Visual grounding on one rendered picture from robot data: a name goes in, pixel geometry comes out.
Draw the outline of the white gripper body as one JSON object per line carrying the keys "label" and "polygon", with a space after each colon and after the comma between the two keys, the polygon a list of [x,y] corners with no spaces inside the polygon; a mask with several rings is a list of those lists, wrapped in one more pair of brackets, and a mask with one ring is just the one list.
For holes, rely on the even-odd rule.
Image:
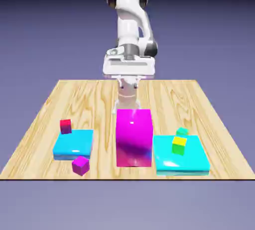
{"label": "white gripper body", "polygon": [[154,76],[155,59],[135,55],[134,60],[125,60],[123,55],[106,55],[104,57],[103,74],[106,77]]}

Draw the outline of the small red cube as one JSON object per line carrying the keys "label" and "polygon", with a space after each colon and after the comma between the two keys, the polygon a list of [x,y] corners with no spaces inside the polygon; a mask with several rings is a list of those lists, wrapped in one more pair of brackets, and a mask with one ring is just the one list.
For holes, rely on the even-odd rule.
{"label": "small red cube", "polygon": [[60,132],[61,134],[72,133],[72,125],[70,119],[61,119],[60,120]]}

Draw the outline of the small yellow cube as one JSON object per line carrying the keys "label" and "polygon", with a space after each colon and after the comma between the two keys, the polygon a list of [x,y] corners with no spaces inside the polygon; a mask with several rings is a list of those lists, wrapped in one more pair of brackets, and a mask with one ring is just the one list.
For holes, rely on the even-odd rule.
{"label": "small yellow cube", "polygon": [[175,136],[172,141],[172,153],[184,155],[187,138]]}

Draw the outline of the small purple cube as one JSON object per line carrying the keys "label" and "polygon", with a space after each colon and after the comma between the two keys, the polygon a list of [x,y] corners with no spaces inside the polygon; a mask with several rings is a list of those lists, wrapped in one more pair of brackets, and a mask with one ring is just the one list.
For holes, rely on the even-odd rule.
{"label": "small purple cube", "polygon": [[83,176],[90,170],[90,162],[84,156],[78,156],[72,161],[72,170],[74,173]]}

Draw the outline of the large magenta box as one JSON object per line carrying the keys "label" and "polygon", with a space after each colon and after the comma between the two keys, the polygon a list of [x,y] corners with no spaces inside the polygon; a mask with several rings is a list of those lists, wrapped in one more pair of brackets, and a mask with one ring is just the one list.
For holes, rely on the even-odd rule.
{"label": "large magenta box", "polygon": [[153,124],[149,109],[118,109],[116,162],[118,167],[151,167]]}

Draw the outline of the large blue box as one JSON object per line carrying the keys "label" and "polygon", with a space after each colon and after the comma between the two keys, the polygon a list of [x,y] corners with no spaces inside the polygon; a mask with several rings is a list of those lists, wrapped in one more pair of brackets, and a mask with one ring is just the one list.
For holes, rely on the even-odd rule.
{"label": "large blue box", "polygon": [[91,157],[92,129],[73,129],[71,133],[59,134],[53,147],[54,160],[74,160],[79,156]]}

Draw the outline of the large cyan box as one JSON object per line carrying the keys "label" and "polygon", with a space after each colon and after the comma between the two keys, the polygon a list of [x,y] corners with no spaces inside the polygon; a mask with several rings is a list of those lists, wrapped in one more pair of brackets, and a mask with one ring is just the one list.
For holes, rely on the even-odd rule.
{"label": "large cyan box", "polygon": [[173,152],[174,135],[155,135],[153,137],[156,174],[163,176],[208,175],[210,163],[196,135],[185,135],[184,154]]}

